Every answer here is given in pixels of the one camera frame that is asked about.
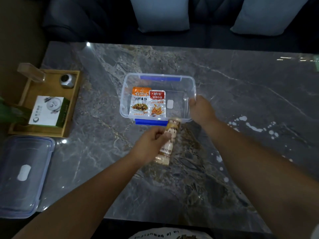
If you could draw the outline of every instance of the gray marble tabletop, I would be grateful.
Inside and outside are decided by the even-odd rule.
[[[57,142],[38,211],[127,154],[148,128],[119,113],[129,72],[194,77],[217,116],[319,180],[319,82],[310,54],[50,42],[42,68],[81,70],[70,137]],[[183,124],[170,166],[137,172],[106,218],[270,232],[201,127]]]

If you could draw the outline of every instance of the pillow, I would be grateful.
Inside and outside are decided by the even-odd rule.
[[[244,0],[230,29],[238,34],[276,36],[286,27],[308,0]]]
[[[188,0],[131,0],[139,30],[183,31],[189,29]]]

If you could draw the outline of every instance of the wooden tray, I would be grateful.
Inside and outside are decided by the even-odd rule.
[[[75,103],[78,98],[78,92],[81,83],[81,73],[77,70],[50,70],[42,69],[45,76],[45,83],[35,83],[28,79],[23,90],[19,105],[33,109],[37,96],[60,96],[70,101],[68,113],[63,128],[45,127],[36,125],[22,126],[12,123],[10,125],[9,134],[33,135],[42,137],[63,137],[66,138],[70,134],[71,120],[73,117]],[[62,88],[59,79],[62,74],[74,74],[76,76],[75,85],[72,89]]]

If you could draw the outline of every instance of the right hand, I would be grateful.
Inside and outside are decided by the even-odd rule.
[[[189,99],[190,116],[201,126],[204,126],[211,121],[217,120],[215,111],[210,102],[202,96],[197,96],[197,99]]]

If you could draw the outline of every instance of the packet label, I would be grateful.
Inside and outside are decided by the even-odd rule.
[[[130,104],[130,115],[147,117],[148,116],[148,100],[149,87],[133,87]]]
[[[166,102],[164,90],[150,90],[148,115],[150,117],[166,117]]]

